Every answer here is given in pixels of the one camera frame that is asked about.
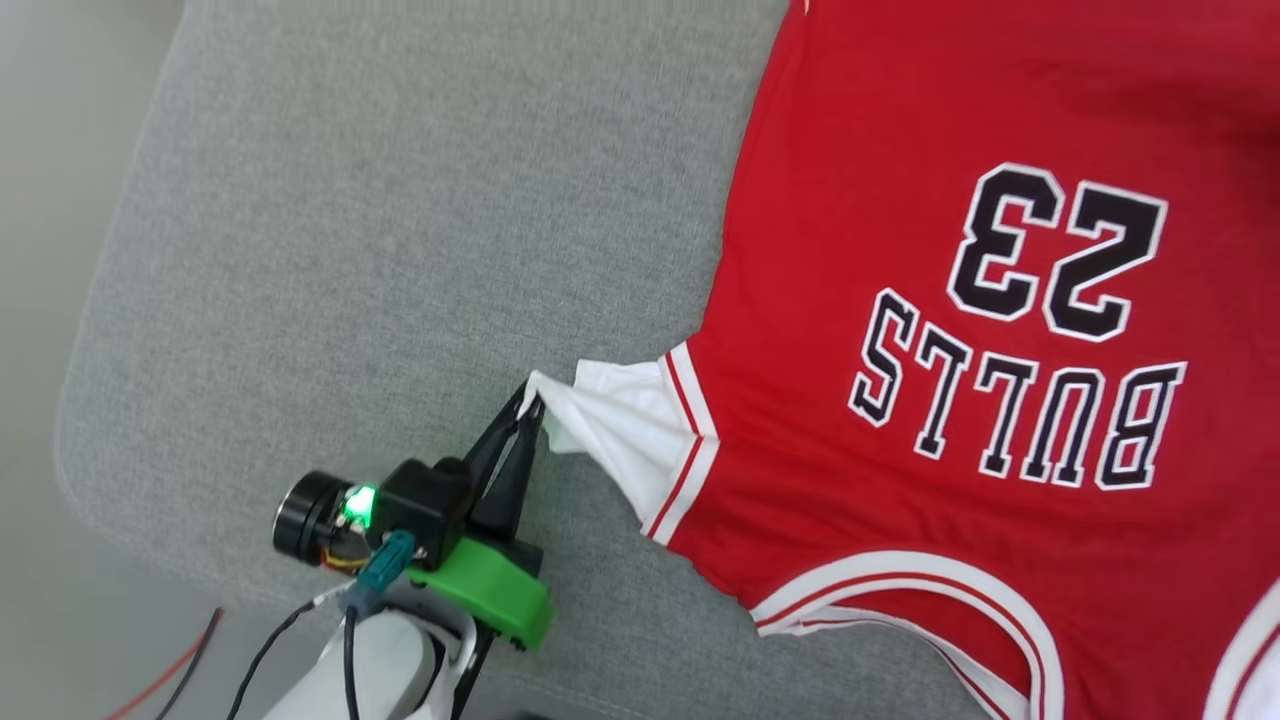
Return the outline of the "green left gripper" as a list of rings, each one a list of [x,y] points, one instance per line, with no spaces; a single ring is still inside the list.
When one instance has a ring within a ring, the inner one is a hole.
[[[468,527],[449,550],[439,542],[444,533],[416,533],[415,550],[425,555],[406,574],[512,644],[538,651],[554,609],[538,577],[541,548],[517,538],[544,414],[539,397],[525,402],[526,388],[516,388],[465,455],[476,489]]]

